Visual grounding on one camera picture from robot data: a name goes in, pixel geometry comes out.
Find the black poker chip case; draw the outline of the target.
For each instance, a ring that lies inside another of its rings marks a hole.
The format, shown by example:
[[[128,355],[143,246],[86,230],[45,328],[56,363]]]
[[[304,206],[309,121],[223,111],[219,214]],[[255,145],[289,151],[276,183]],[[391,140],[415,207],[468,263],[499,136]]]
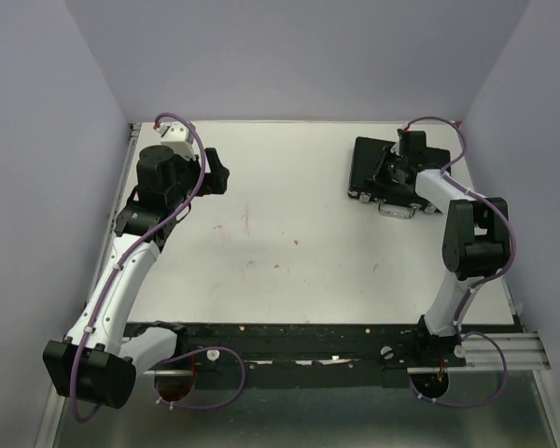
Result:
[[[411,218],[417,211],[437,213],[439,209],[435,205],[415,193],[415,182],[412,187],[366,183],[382,148],[391,147],[394,143],[362,136],[356,139],[347,187],[348,197],[362,203],[377,203],[379,212],[393,217]],[[423,131],[402,134],[400,155],[412,155],[417,159],[417,175],[427,169],[440,169],[451,161],[448,150],[427,144],[427,135]]]

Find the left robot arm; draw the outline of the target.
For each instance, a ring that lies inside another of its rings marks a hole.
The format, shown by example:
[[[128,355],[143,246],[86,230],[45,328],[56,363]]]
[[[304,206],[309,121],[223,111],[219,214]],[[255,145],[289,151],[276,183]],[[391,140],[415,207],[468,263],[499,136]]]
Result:
[[[187,361],[180,325],[149,324],[128,342],[123,334],[139,289],[182,220],[179,211],[190,210],[194,197],[227,190],[230,171],[217,150],[203,154],[207,169],[198,156],[183,158],[166,145],[140,151],[103,274],[75,325],[61,340],[48,341],[42,354],[60,396],[119,409],[139,374],[160,362],[176,369]]]

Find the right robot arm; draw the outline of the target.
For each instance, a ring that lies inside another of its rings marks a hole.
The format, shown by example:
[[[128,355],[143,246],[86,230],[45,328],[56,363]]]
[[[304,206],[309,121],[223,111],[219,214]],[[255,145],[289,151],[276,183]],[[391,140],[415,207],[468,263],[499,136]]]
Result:
[[[385,147],[369,186],[379,191],[378,209],[411,218],[417,211],[445,216],[441,257],[446,269],[439,292],[423,315],[427,331],[411,342],[413,359],[424,366],[444,355],[439,337],[453,337],[477,291],[510,264],[508,206],[458,183],[451,162],[430,156],[422,131],[399,130],[399,140]]]

